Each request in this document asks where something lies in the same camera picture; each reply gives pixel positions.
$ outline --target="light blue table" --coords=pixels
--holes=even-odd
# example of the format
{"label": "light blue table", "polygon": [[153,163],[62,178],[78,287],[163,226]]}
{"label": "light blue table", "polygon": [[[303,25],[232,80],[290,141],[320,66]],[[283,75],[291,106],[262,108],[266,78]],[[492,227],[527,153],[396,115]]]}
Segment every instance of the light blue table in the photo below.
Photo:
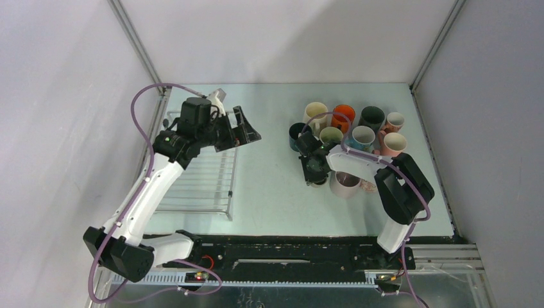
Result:
{"label": "light blue table", "polygon": [[[360,191],[351,200],[330,192],[329,186],[306,186],[297,153],[289,148],[288,129],[302,120],[307,103],[320,101],[354,107],[359,118],[368,105],[386,114],[400,112],[406,152],[414,157],[436,195],[432,217],[420,223],[415,236],[450,236],[453,229],[439,188],[423,130],[409,88],[403,83],[192,85],[204,94],[221,87],[225,108],[240,105],[262,140],[242,146],[235,172],[233,216],[156,212],[146,233],[185,229],[196,234],[347,236],[378,235],[386,219],[378,193]],[[173,89],[167,111],[179,111],[190,94]]]}

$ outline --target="cable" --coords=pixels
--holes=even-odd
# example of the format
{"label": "cable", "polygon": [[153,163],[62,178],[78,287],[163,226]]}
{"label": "cable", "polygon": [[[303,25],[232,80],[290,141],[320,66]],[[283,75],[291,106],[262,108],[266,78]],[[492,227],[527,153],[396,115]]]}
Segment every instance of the cable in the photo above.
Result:
{"label": "cable", "polygon": [[212,257],[210,257],[209,255],[203,255],[203,256],[202,256],[202,259],[209,259],[210,262],[212,263],[212,265],[210,265],[210,267],[208,268],[208,270],[211,270],[211,269],[214,268],[215,262],[214,262],[214,260],[213,260]]}
{"label": "cable", "polygon": [[145,185],[147,184],[147,182],[145,181],[145,179],[148,179],[150,174],[151,174],[151,171],[153,170],[153,164],[155,163],[155,153],[153,151],[153,145],[151,143],[151,140],[149,139],[149,137],[147,136],[146,132],[142,129],[142,127],[140,126],[140,124],[138,123],[138,119],[136,118],[136,113],[134,111],[134,106],[136,105],[136,101],[138,100],[138,98],[144,93],[146,92],[147,90],[149,89],[153,89],[153,88],[156,88],[156,87],[174,87],[174,88],[179,88],[179,89],[182,89],[182,90],[186,90],[187,92],[189,93],[192,93],[194,95],[197,95],[199,97],[202,97],[204,98],[205,96],[200,93],[200,92],[197,92],[195,90],[192,90],[190,88],[187,88],[183,85],[177,85],[175,83],[168,83],[168,82],[162,82],[162,83],[154,83],[152,85],[148,85],[147,87],[144,87],[143,89],[141,89],[140,91],[138,91],[138,93],[136,93],[136,95],[134,96],[134,98],[132,99],[132,102],[130,103],[130,115],[132,116],[132,121],[134,122],[134,125],[136,126],[136,129],[138,129],[138,132],[140,132],[140,135],[142,135],[142,137],[144,138],[145,142],[146,142],[146,146],[148,148],[148,152],[149,152],[149,164],[148,164],[148,169],[146,170],[146,175],[143,179],[142,182],[140,182],[140,184],[138,185],[138,187],[136,188],[136,191],[134,192],[134,194],[132,194],[132,196],[130,197],[128,203],[125,205],[125,207],[123,208],[123,210],[121,211],[121,213],[119,214],[117,220],[115,221],[115,223],[112,225],[110,231],[106,234],[106,237],[102,240],[102,243],[100,244],[100,246],[98,247],[98,250],[97,252],[95,253],[94,255],[94,259],[92,260],[92,264],[91,264],[91,267],[90,267],[90,271],[89,271],[89,279],[87,281],[87,291],[89,292],[89,297],[90,299],[97,303],[97,304],[104,304],[104,303],[107,303],[109,301],[111,301],[114,297],[117,296],[117,294],[120,292],[120,290],[126,285],[127,283],[127,280],[125,279],[123,281],[123,283],[108,297],[104,298],[104,299],[100,299],[100,298],[97,298],[96,297],[96,294],[94,294],[94,274],[96,272],[96,267],[98,266],[98,260],[100,259],[100,256],[102,255],[102,252],[104,252],[104,248],[106,247],[106,244],[109,242],[110,238],[112,237],[112,235],[114,234],[115,230],[117,230],[117,224],[121,223],[121,221],[123,220],[123,218],[125,217],[126,213],[130,210],[130,208],[132,207],[132,205],[134,204],[136,198],[138,197],[138,195],[142,192],[143,188],[145,187]]}
{"label": "cable", "polygon": [[165,287],[164,289],[160,289],[160,290],[158,290],[156,292],[153,292],[153,293],[151,293],[149,295],[146,295],[146,296],[144,296],[142,298],[138,298],[137,300],[121,300],[119,298],[116,298],[115,300],[117,300],[118,302],[124,303],[124,304],[134,304],[134,303],[137,303],[137,302],[147,300],[150,297],[153,297],[153,296],[155,296],[157,294],[160,294],[160,293],[163,293],[163,292],[166,292],[166,291],[183,291],[186,296],[189,295],[189,294],[209,295],[209,294],[212,294],[212,293],[215,293],[215,292],[219,291],[219,289],[221,289],[221,287],[223,286],[223,281],[221,280],[221,278],[219,278],[219,275],[217,275],[216,273],[214,273],[213,271],[211,271],[211,270],[209,270],[207,268],[203,268],[201,266],[198,266],[196,264],[193,264],[191,262],[187,262],[187,261],[181,260],[181,259],[176,259],[176,260],[174,260],[174,262],[182,263],[182,264],[188,265],[188,266],[190,266],[192,268],[196,268],[197,270],[205,271],[206,273],[212,275],[213,277],[215,277],[217,279],[217,282],[219,282],[218,287],[211,290],[211,291],[206,291],[206,292],[190,291],[190,290],[184,289],[184,288],[182,288],[180,286]]}
{"label": "cable", "polygon": [[380,159],[381,156],[376,157],[376,156],[374,156],[372,154],[369,154],[369,153],[366,153],[366,152],[363,152],[363,151],[359,151],[359,150],[356,150],[356,149],[353,149],[353,148],[349,148],[349,147],[346,146],[346,139],[348,138],[349,134],[352,132],[352,123],[351,123],[351,121],[349,120],[349,118],[346,115],[341,114],[340,112],[334,112],[334,111],[329,111],[329,112],[323,112],[323,113],[320,113],[320,114],[316,114],[315,116],[311,117],[306,122],[306,124],[302,128],[302,132],[304,132],[306,127],[308,127],[308,125],[310,125],[310,123],[315,118],[323,117],[323,116],[325,116],[327,114],[333,114],[335,116],[341,116],[348,123],[348,133],[344,134],[344,137],[342,138],[342,141],[340,142],[340,147],[342,147],[342,150],[344,150],[348,154],[351,153],[351,154],[353,154],[355,156],[363,157],[363,158],[366,158],[366,159],[368,159],[370,161],[378,162],[380,164],[383,164],[383,165],[391,168],[395,173],[397,173],[404,180],[405,183],[408,184],[408,186],[412,189],[414,194],[416,194],[419,201],[423,205],[423,208],[425,209],[426,216],[424,218],[414,219],[414,221],[412,222],[412,225],[410,226],[410,229],[408,229],[408,233],[406,233],[406,236],[404,237],[404,241],[403,241],[403,243],[402,243],[402,245],[400,247],[400,254],[401,254],[401,257],[402,257],[402,267],[404,269],[404,276],[406,276],[406,281],[408,282],[408,286],[410,288],[410,292],[411,292],[414,300],[416,301],[416,303],[418,303],[419,306],[421,306],[424,302],[421,302],[419,300],[418,295],[416,294],[416,292],[414,291],[414,288],[412,287],[412,284],[410,282],[410,278],[408,277],[408,269],[406,267],[406,260],[405,260],[405,257],[404,257],[404,250],[406,248],[406,246],[405,246],[406,241],[409,240],[410,235],[412,235],[412,232],[414,232],[414,228],[415,228],[416,224],[419,223],[420,221],[427,221],[427,220],[430,219],[429,205],[427,204],[427,202],[425,201],[425,198],[421,195],[419,190],[416,188],[416,186],[412,183],[412,181],[400,169],[398,169],[392,163],[387,162],[387,161],[385,161],[383,159]]}

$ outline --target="white panel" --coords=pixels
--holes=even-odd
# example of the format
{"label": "white panel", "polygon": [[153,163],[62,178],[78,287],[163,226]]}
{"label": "white panel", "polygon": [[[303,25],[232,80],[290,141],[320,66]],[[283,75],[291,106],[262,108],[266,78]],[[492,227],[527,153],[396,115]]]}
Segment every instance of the white panel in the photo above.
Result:
{"label": "white panel", "polygon": [[0,42],[0,306],[83,307],[82,236],[132,184],[150,80],[106,1],[1,1]]}
{"label": "white panel", "polygon": [[123,3],[165,81],[411,82],[454,0]]}
{"label": "white panel", "polygon": [[418,103],[499,307],[542,307],[544,1],[467,1]]}

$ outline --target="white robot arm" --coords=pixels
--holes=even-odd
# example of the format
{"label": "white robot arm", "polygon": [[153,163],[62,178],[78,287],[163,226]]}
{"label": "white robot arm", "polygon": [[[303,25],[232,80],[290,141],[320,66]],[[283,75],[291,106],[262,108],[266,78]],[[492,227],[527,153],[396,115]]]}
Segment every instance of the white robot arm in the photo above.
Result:
{"label": "white robot arm", "polygon": [[[183,102],[180,117],[175,120],[176,131],[162,130],[153,143],[151,172],[142,171],[121,206],[100,229],[87,229],[83,240],[93,255],[97,254],[106,234],[113,231],[100,255],[100,265],[137,282],[154,266],[191,256],[198,242],[195,235],[181,230],[164,237],[143,239],[144,229],[164,194],[200,154],[201,148],[214,146],[216,151],[223,151],[261,139],[240,106],[233,108],[237,126],[231,127],[221,102],[224,97],[225,93],[219,89],[206,98],[188,98]],[[146,185],[121,218],[142,181],[146,181]]]}
{"label": "white robot arm", "polygon": [[428,203],[434,190],[406,153],[393,157],[378,157],[365,153],[356,155],[336,143],[321,143],[311,132],[301,135],[296,146],[302,154],[302,168],[308,184],[323,182],[330,171],[341,171],[374,182],[378,187],[384,209],[389,216],[378,236],[377,243],[388,254],[397,252],[414,221],[424,209],[423,204],[407,185],[398,181],[398,175],[381,162],[391,163],[405,174]]}

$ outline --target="wire rack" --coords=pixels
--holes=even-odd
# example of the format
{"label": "wire rack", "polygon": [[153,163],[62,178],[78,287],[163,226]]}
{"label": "wire rack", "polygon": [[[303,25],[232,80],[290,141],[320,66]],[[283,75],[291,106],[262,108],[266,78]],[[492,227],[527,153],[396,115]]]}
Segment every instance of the wire rack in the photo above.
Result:
{"label": "wire rack", "polygon": [[[179,114],[166,115],[172,123]],[[157,211],[224,214],[231,221],[236,153],[235,148],[219,153],[213,147],[203,148],[166,192]]]}

